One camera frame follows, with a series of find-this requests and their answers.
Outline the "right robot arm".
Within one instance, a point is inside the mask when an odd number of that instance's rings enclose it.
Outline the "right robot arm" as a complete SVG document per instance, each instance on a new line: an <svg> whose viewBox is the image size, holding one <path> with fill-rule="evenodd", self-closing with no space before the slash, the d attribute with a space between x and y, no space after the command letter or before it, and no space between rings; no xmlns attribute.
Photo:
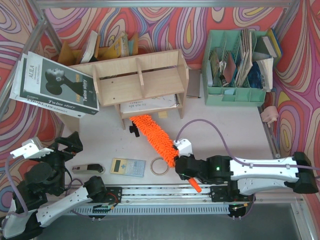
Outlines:
<svg viewBox="0 0 320 240"><path fill-rule="evenodd" d="M289 188L297 194L318 193L311 161L304 152L272 160L235 160L215 155L206 160L194 155L176 158L175 171L182 180L197 179L206 185L228 184L230 193L249 196L258 192Z"/></svg>

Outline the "orange microfiber duster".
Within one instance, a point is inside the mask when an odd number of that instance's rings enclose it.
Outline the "orange microfiber duster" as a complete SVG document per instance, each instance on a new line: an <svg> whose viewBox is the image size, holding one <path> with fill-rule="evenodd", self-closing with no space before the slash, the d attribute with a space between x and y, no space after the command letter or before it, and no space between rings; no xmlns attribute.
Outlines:
<svg viewBox="0 0 320 240"><path fill-rule="evenodd" d="M138 115L129 118L138 130L147 138L153 149L163 158L170 168L175 167L178 150L169 135L152 119L150 115Z"/></svg>

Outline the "beige and blue calculator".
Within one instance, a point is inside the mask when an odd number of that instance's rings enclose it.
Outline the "beige and blue calculator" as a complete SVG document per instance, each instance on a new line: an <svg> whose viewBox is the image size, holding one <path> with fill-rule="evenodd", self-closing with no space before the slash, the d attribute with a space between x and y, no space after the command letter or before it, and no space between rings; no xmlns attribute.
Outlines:
<svg viewBox="0 0 320 240"><path fill-rule="evenodd" d="M112 160L110 173L115 175L143 178L145 167L145 160L114 158Z"/></svg>

